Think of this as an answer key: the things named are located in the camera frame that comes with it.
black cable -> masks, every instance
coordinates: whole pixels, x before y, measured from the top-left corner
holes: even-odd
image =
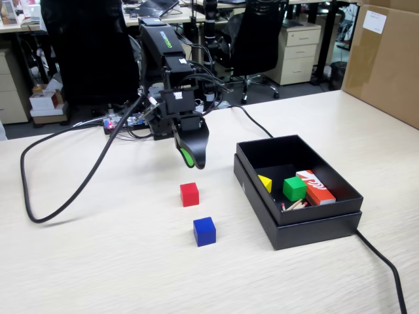
[[[399,298],[400,311],[402,314],[407,314],[405,299],[403,297],[403,290],[401,288],[401,281],[397,268],[383,254],[378,252],[378,250],[371,243],[369,243],[367,239],[365,239],[359,230],[356,230],[356,234],[365,243],[365,245],[368,246],[368,248],[372,250],[372,252],[374,252],[375,255],[377,255],[392,270],[394,275],[395,288],[397,290],[397,297]]]
[[[75,130],[77,128],[81,128],[83,125],[80,126],[76,126],[76,127],[72,127],[72,128],[68,128],[65,129],[63,131],[57,132],[55,134],[49,135],[47,137],[44,137],[43,139],[40,139],[39,141],[34,142],[33,144],[31,144],[27,149],[25,149],[20,157],[20,172],[22,174],[22,184],[23,184],[23,189],[24,189],[24,198],[25,198],[25,206],[26,206],[26,212],[27,215],[29,217],[29,219],[36,223],[36,224],[42,224],[50,219],[53,219],[55,216],[59,215],[64,209],[66,209],[68,207],[68,205],[70,205],[75,199],[76,197],[83,191],[83,189],[85,188],[85,186],[89,183],[89,181],[91,180],[91,178],[93,177],[93,175],[95,174],[96,170],[99,168],[100,164],[102,163],[102,160],[105,158],[105,155],[107,153],[107,151],[109,150],[109,147],[111,146],[113,140],[115,139],[115,137],[118,135],[119,130],[123,127],[123,125],[125,124],[125,121],[127,121],[128,117],[133,113],[133,111],[140,105],[143,103],[144,99],[145,99],[145,95],[141,95],[140,98],[137,99],[137,101],[132,105],[131,108],[129,108],[126,112],[126,114],[119,120],[119,123],[117,124],[116,128],[114,129],[114,131],[112,132],[110,138],[108,139],[105,147],[102,150],[102,153],[100,154],[98,160],[96,161],[96,163],[94,164],[92,170],[90,170],[90,173],[87,175],[87,177],[85,178],[85,180],[82,182],[82,184],[80,185],[80,187],[74,192],[74,194],[60,207],[58,208],[55,212],[53,212],[52,214],[44,217],[44,218],[35,218],[35,216],[33,216],[32,213],[32,209],[31,209],[31,204],[30,204],[30,200],[29,200],[29,190],[27,188],[27,182],[26,182],[26,174],[25,174],[25,155],[27,154],[27,152],[29,152],[33,147],[35,147],[36,145],[47,141],[49,139],[52,139],[53,137],[63,134],[65,132],[71,131],[71,130]]]
[[[231,107],[237,107],[237,108],[240,108],[241,110],[243,110],[243,112],[245,113],[245,115],[254,123],[254,124],[256,124],[258,127],[260,127],[260,129],[262,129],[266,134],[268,134],[268,136],[269,137],[273,137],[272,136],[272,134],[271,133],[269,133],[268,132],[268,130],[267,129],[265,129],[264,127],[262,127],[259,123],[257,123],[257,121],[255,120],[255,119],[253,119],[251,116],[250,116],[250,114],[249,113],[247,113],[247,111],[242,107],[242,106],[239,106],[239,105],[230,105],[229,106],[229,108],[231,108]]]

drawer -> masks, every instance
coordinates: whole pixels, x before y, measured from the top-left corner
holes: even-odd
[[[304,46],[285,47],[283,58],[296,59],[305,57],[314,57],[316,55],[316,44],[307,44]]]
[[[11,74],[0,75],[0,92],[11,92],[16,90]]]
[[[9,66],[4,56],[0,56],[0,74],[10,74]]]
[[[281,85],[308,82],[312,76],[314,57],[284,60]]]
[[[17,91],[0,93],[0,121],[3,124],[28,121]]]
[[[287,35],[286,46],[300,46],[302,44],[318,44],[320,29],[311,31],[290,31]]]

black box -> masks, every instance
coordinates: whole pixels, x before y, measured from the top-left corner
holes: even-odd
[[[291,205],[283,181],[297,171],[311,170],[336,203],[282,211]],[[363,197],[298,135],[237,144],[234,174],[276,250],[350,236],[362,212]],[[259,179],[272,179],[269,193]]]

yellow triangular block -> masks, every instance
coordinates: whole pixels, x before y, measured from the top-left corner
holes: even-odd
[[[262,181],[264,187],[268,190],[269,193],[272,191],[272,180],[266,177],[263,177],[262,175],[258,175],[260,180]]]

orange box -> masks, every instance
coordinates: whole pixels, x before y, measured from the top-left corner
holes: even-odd
[[[323,185],[323,183],[320,182],[320,180],[312,173],[311,170],[298,171],[296,176],[298,176],[307,184],[306,199],[313,206],[336,202],[336,198]]]

